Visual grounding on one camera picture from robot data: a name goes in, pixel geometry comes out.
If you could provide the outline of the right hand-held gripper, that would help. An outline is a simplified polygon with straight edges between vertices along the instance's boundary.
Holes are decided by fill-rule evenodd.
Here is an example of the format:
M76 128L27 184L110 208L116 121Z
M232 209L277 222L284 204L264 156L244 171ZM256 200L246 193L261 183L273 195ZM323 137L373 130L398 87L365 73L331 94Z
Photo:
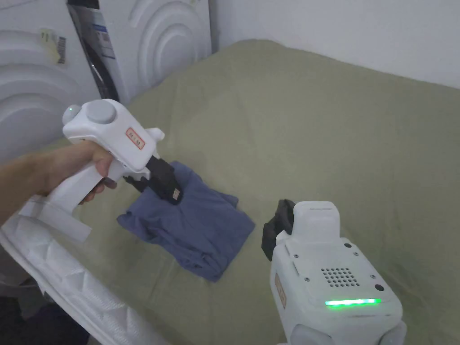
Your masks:
M327 201L278 202L263 226L270 288L288 345L402 345L402 304Z

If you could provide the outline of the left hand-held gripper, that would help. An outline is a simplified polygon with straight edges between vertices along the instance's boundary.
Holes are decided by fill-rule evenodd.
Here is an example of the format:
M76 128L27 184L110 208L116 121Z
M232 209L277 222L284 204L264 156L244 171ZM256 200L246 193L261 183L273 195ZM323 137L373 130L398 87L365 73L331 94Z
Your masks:
M144 129L126 107L114 100L71 105L62 122L63 134L71 143L95 142L113 156L108 171L111 180L124 177L139 193L150 187L172 205L181 202L183 190L174 168L159 159L157 152L157 142L165 136L161 130ZM84 242L91 228L75 218L73 211L101 180L95 163L89 163L63 180L49 196L28 200L19 215Z

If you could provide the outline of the person's left hand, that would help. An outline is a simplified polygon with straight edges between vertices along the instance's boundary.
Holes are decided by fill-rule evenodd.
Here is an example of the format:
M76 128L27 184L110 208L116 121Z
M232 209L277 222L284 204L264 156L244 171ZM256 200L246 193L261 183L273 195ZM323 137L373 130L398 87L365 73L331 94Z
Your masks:
M108 170L113 156L98 144L82 141L75 145L66 146L43 154L44 185L38 194L50 194L63 180L75 175L89 163L94 163L101 177L96 186L79 202L80 205L91 202L95 195L105 188L115 189L117 183L108 178Z

